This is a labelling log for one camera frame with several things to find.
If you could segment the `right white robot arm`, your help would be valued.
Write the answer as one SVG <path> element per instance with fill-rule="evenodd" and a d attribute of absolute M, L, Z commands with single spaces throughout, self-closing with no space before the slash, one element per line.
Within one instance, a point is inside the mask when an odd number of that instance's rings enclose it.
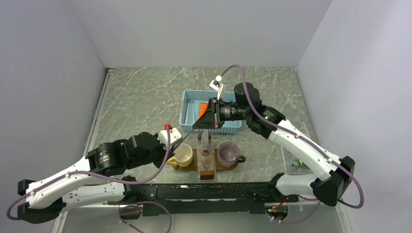
<path fill-rule="evenodd" d="M 234 94 L 235 100 L 231 102 L 210 98 L 206 111 L 194 122 L 193 129 L 214 130 L 222 128 L 227 121 L 245 121 L 251 131 L 279 144 L 312 171 L 307 175 L 276 174 L 267 185 L 271 200 L 305 195 L 316 197 L 325 205 L 336 206 L 352 182 L 355 161 L 318 147 L 281 112 L 262 104 L 259 91 L 251 83 L 237 84 Z"/>

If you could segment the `mauve ceramic cup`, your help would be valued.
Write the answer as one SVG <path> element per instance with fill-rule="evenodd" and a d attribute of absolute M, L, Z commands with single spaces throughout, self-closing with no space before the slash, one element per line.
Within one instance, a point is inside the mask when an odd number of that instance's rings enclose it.
<path fill-rule="evenodd" d="M 226 168 L 232 167 L 236 163 L 244 163 L 246 158 L 240 155 L 239 148 L 230 142 L 220 144 L 217 150 L 218 163 Z"/>

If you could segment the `yellow ceramic mug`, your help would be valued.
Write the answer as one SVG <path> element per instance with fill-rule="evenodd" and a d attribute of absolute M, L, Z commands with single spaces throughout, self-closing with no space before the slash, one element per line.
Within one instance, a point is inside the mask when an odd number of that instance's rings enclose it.
<path fill-rule="evenodd" d="M 166 164 L 180 167 L 188 167 L 193 159 L 192 147 L 188 144 L 182 143 L 174 151 L 174 156 L 172 156 Z"/>

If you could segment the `clear holder with brown ends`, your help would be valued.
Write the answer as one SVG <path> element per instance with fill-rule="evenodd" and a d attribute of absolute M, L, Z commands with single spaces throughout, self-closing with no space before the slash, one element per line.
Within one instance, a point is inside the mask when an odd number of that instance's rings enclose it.
<path fill-rule="evenodd" d="M 198 134 L 197 141 L 197 170 L 201 181 L 209 181 L 215 178 L 216 160 L 211 133 L 205 130 Z"/>

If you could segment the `brown oval wooden tray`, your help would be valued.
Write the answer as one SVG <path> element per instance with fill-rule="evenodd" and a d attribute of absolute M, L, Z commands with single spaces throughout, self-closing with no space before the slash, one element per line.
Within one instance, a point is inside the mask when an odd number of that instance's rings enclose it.
<path fill-rule="evenodd" d="M 217 149 L 214 150 L 213 153 L 210 153 L 208 156 L 203 155 L 200 153 L 198 155 L 197 150 L 193 149 L 193 159 L 191 164 L 188 167 L 180 167 L 180 166 L 173 166 L 171 165 L 174 169 L 179 170 L 179 171 L 210 171 L 210 170 L 215 170 L 215 171 L 222 171 L 222 170 L 233 170 L 238 163 L 234 164 L 232 167 L 226 168 L 221 166 L 218 163 L 218 158 L 217 158 Z"/>

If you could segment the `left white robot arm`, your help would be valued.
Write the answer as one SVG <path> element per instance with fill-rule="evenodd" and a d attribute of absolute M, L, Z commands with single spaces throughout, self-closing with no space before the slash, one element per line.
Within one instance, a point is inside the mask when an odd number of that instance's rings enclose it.
<path fill-rule="evenodd" d="M 125 171 L 153 164 L 161 170 L 182 136 L 176 129 L 102 143 L 70 167 L 40 181 L 18 183 L 16 220 L 39 224 L 61 213 L 99 202 L 132 204 L 147 197 L 141 182 Z"/>

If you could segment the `light blue plastic basket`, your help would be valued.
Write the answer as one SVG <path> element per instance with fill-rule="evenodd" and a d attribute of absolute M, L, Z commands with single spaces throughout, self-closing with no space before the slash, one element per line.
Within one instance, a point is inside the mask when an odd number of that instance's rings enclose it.
<path fill-rule="evenodd" d="M 212 90 L 184 90 L 181 99 L 181 113 L 179 124 L 183 131 L 192 130 L 194 122 L 198 119 L 201 103 L 208 103 L 210 98 L 217 97 L 217 91 Z M 209 130 L 210 133 L 236 134 L 242 127 L 242 121 L 226 121 L 222 128 Z"/>

